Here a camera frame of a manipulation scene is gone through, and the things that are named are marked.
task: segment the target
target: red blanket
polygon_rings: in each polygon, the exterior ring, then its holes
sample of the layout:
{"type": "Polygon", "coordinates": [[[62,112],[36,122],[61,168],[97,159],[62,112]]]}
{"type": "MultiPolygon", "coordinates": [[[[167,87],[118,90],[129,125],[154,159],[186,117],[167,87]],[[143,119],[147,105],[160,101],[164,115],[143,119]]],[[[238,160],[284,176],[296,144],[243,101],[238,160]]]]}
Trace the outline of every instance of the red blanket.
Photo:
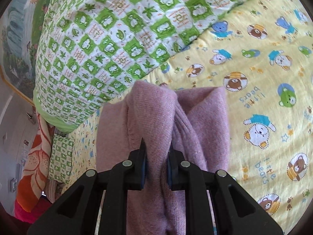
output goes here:
{"type": "Polygon", "coordinates": [[[48,125],[40,114],[37,114],[37,120],[39,128],[28,153],[16,197],[26,212],[31,212],[36,206],[46,185],[54,133],[54,127],[48,125]]]}

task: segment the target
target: star pattern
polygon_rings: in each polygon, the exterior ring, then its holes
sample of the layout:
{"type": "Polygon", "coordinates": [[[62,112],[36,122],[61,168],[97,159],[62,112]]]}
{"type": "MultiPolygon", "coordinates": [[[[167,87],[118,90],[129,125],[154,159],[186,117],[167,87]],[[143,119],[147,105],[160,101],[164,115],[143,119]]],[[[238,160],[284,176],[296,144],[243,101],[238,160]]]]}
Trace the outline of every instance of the star pattern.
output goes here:
{"type": "Polygon", "coordinates": [[[283,136],[281,136],[281,138],[283,142],[287,142],[287,140],[289,139],[289,136],[287,135],[287,133],[285,133],[283,136]]]}

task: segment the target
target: white wall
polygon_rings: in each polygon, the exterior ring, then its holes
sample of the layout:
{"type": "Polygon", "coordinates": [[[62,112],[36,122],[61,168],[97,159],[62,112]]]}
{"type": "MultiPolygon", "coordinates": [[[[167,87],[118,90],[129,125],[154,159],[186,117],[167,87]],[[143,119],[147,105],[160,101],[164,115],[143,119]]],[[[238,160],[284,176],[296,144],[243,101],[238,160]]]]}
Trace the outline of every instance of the white wall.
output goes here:
{"type": "Polygon", "coordinates": [[[8,213],[14,209],[16,192],[10,192],[10,180],[19,179],[22,149],[30,149],[38,124],[33,125],[26,112],[32,106],[7,87],[0,78],[0,201],[8,213]]]}

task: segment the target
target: green checkered pillowcase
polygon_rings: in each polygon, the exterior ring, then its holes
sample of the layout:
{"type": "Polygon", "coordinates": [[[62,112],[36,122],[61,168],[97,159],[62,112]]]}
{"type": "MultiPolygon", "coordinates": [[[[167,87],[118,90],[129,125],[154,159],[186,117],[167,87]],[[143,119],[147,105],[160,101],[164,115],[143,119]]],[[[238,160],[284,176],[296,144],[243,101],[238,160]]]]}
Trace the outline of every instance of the green checkered pillowcase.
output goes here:
{"type": "Polygon", "coordinates": [[[48,179],[68,183],[72,171],[74,140],[55,134],[49,164],[48,179]]]}

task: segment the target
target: pink sweater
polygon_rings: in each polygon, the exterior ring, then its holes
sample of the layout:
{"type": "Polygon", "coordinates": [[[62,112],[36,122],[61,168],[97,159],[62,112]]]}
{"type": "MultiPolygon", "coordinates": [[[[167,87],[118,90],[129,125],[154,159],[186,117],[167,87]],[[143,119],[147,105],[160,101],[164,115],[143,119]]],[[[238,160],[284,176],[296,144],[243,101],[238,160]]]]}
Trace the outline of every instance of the pink sweater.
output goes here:
{"type": "Polygon", "coordinates": [[[166,159],[171,142],[202,170],[227,169],[229,129],[225,89],[172,91],[144,81],[130,94],[103,107],[97,135],[98,172],[111,169],[147,146],[148,170],[142,191],[128,191],[127,235],[185,234],[184,192],[167,185],[166,159]]]}

